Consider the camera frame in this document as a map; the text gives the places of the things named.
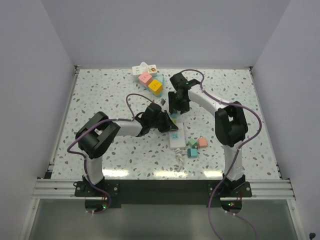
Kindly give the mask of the light cyan charger plug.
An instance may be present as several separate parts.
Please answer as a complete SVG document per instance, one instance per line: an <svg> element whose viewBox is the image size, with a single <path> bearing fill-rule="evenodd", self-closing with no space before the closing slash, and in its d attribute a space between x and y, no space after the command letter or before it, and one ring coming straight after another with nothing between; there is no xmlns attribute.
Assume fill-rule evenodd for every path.
<svg viewBox="0 0 320 240"><path fill-rule="evenodd" d="M170 118L171 119L176 119L178 117L178 114L177 113L172 113L170 114Z"/></svg>

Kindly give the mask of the green charger plug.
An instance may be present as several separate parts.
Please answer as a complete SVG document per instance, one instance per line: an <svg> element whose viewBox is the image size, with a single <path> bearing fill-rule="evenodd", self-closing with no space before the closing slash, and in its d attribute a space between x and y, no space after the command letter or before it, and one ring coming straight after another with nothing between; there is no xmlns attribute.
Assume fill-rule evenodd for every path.
<svg viewBox="0 0 320 240"><path fill-rule="evenodd" d="M198 149L198 141L196 140L196 139L193 139L193 138L190 138L189 140L188 140L188 145L189 145L189 147L190 148L192 148L192 149Z"/></svg>

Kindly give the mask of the white power strip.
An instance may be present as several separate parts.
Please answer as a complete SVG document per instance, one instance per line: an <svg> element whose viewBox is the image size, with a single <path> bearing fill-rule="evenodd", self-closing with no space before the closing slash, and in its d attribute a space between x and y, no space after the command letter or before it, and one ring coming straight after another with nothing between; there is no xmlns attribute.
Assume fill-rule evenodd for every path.
<svg viewBox="0 0 320 240"><path fill-rule="evenodd" d="M178 116L175 119L171 118L171 120L178 127L178 130L170 131L168 133L169 146L172 150L175 150L178 148L184 149L187 144L186 144L186 136L185 136L185 128L184 128L183 118L182 118L182 115L179 111L174 112L174 113L177 113Z"/></svg>

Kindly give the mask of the salmon pink charger plug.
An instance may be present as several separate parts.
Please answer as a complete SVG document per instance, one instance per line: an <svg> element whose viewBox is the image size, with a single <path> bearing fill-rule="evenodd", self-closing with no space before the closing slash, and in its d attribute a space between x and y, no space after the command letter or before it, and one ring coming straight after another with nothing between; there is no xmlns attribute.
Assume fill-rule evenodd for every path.
<svg viewBox="0 0 320 240"><path fill-rule="evenodd" d="M198 148L207 148L208 147L208 141L205 137L200 137L198 139Z"/></svg>

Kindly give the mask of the teal blue charger plug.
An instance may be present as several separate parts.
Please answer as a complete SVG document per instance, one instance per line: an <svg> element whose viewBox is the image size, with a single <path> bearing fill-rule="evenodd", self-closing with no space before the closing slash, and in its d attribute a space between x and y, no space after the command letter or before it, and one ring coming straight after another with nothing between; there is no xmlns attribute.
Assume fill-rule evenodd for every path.
<svg viewBox="0 0 320 240"><path fill-rule="evenodd" d="M187 149L187 157L188 158L197 158L198 150L196 148L188 148Z"/></svg>

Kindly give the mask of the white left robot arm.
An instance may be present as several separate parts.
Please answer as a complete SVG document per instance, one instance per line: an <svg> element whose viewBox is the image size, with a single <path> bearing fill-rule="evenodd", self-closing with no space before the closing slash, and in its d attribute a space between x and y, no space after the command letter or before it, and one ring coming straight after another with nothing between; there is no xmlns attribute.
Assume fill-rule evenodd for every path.
<svg viewBox="0 0 320 240"><path fill-rule="evenodd" d="M151 103L143 112L132 119L109 118L105 113L96 113L77 133L75 142L84 157L86 191L92 196L106 195L107 189L102 168L102 156L107 152L115 137L142 137L152 129L160 133L177 131L179 127L166 110Z"/></svg>

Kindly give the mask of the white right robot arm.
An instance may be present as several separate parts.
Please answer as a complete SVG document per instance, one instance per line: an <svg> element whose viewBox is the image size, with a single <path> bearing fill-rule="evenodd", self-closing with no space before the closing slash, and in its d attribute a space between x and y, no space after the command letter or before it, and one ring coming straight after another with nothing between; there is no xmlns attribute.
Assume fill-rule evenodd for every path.
<svg viewBox="0 0 320 240"><path fill-rule="evenodd" d="M209 97L201 89L201 82L187 80L181 72L170 77L174 91L168 93L168 108L171 114L184 114L190 111L190 102L197 103L214 117L214 130L217 140L224 150L225 169L220 193L233 197L246 182L240 145L248 132L248 125L241 104Z"/></svg>

